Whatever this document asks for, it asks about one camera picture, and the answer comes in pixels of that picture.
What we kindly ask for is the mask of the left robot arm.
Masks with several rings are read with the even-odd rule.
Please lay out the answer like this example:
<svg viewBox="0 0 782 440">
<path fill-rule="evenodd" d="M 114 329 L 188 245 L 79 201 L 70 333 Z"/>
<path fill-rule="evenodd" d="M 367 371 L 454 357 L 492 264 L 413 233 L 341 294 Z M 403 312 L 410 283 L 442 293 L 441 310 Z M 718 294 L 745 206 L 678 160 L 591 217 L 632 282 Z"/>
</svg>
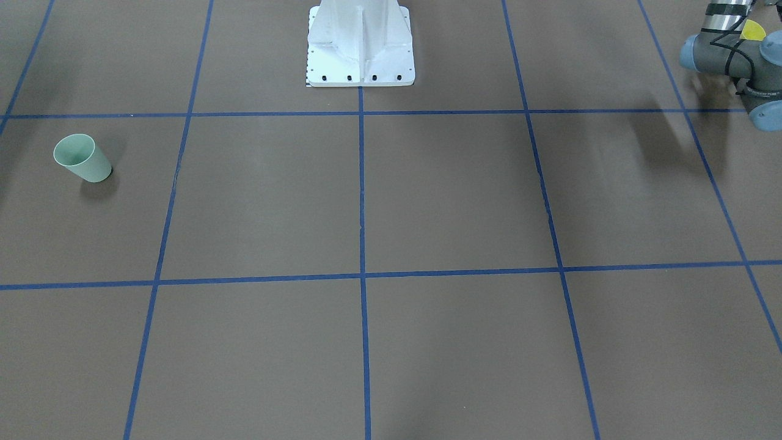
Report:
<svg viewBox="0 0 782 440">
<path fill-rule="evenodd" d="M 710 1 L 699 33 L 687 37 L 679 64 L 688 70 L 731 78 L 756 129 L 781 128 L 781 37 L 743 36 L 754 1 Z"/>
</svg>

